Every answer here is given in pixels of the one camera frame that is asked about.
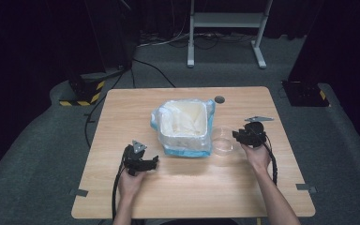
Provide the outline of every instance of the plastic bag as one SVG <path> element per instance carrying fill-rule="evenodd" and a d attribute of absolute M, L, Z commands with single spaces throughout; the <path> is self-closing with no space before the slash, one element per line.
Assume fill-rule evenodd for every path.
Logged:
<path fill-rule="evenodd" d="M 169 100 L 151 113 L 151 127 L 157 131 L 166 155 L 200 158 L 212 153 L 212 125 L 215 101 Z"/>

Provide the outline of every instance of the person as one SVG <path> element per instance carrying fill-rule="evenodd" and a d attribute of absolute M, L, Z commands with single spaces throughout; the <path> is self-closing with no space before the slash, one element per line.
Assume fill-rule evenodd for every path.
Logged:
<path fill-rule="evenodd" d="M 254 171 L 262 192 L 262 198 L 264 199 L 270 224 L 300 224 L 299 219 L 288 201 L 271 180 L 268 173 L 268 165 L 270 164 L 271 158 L 265 147 L 261 145 L 260 147 L 250 148 L 244 144 L 241 144 L 241 146 L 247 154 L 247 160 Z M 131 176 L 127 172 L 122 172 L 119 180 L 121 199 L 119 201 L 117 215 L 113 221 L 113 225 L 125 225 L 131 223 L 132 204 L 145 175 L 146 172 L 140 172 L 137 176 Z"/>

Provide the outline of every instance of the wooden tabletop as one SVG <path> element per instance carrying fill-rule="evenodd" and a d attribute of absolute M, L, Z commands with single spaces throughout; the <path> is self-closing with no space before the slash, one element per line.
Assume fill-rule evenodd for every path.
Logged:
<path fill-rule="evenodd" d="M 147 145 L 143 159 L 159 156 L 156 171 L 145 177 L 134 203 L 134 218 L 265 217 L 263 197 L 239 143 L 227 156 L 166 156 L 150 127 L 151 112 L 170 99 L 225 97 L 216 105 L 214 127 L 243 128 L 245 118 L 274 117 L 263 122 L 277 159 L 277 186 L 296 215 L 311 217 L 315 208 L 278 112 L 265 87 L 114 89 L 109 91 L 98 122 L 72 208 L 75 218 L 111 218 L 113 181 L 124 149 L 132 140 Z"/>

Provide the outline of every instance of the gray carpet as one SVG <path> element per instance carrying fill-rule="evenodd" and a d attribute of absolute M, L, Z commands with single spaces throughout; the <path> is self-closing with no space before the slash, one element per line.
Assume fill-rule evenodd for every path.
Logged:
<path fill-rule="evenodd" d="M 318 189 L 311 194 L 316 215 L 301 218 L 302 223 L 360 224 L 360 138 L 353 124 L 328 84 L 320 87 L 331 107 L 299 108 L 290 105 L 280 83 L 288 78 L 303 42 L 264 38 L 267 69 L 258 68 L 249 42 L 197 48 L 194 68 L 187 68 L 187 48 L 141 47 L 134 57 L 158 67 L 177 87 L 267 86 L 306 183 Z M 202 48 L 214 42 L 197 39 L 196 44 Z M 132 70 L 137 88 L 171 87 L 152 67 L 134 62 Z M 117 79 L 109 79 L 103 93 Z M 133 88 L 130 71 L 114 88 Z M 68 89 L 66 82 L 54 87 L 51 108 L 22 132 L 0 162 L 0 224 L 98 224 L 71 216 L 75 197 L 68 192 L 81 180 L 89 151 L 85 114 L 94 106 L 60 107 L 58 99 Z M 102 105 L 92 115 L 96 122 L 87 127 L 90 142 Z"/>

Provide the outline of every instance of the forearm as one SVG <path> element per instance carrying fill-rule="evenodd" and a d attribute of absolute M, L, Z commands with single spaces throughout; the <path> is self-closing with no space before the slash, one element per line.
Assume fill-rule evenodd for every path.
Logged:
<path fill-rule="evenodd" d="M 277 186 L 271 180 L 267 170 L 254 170 L 264 198 L 270 224 L 300 224 L 299 219 Z"/>
<path fill-rule="evenodd" d="M 112 225 L 130 225 L 132 213 L 132 200 L 121 199 L 116 210 L 116 216 Z"/>

